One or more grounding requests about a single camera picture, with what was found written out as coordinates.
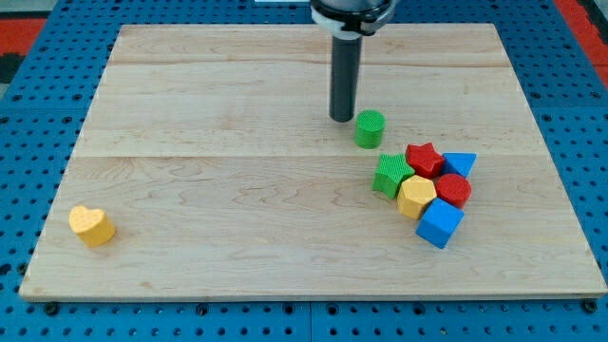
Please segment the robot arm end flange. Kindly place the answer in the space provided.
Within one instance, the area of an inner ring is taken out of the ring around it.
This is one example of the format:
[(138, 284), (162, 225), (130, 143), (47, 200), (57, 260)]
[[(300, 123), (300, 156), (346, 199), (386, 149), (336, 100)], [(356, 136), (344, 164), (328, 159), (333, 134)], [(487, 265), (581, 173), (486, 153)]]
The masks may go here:
[(396, 12), (399, 0), (311, 0), (313, 21), (334, 38), (372, 36)]

